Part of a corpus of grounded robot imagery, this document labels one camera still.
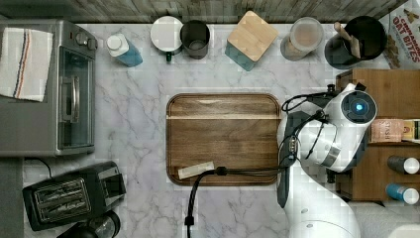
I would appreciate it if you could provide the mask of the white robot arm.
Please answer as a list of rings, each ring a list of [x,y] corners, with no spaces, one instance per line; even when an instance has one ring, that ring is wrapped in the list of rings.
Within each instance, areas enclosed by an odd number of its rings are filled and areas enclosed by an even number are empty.
[[[285,101],[277,129],[277,203],[289,222],[289,238],[361,238],[353,210],[303,169],[304,163],[343,173],[368,145],[374,99],[360,83],[343,90],[301,94]]]

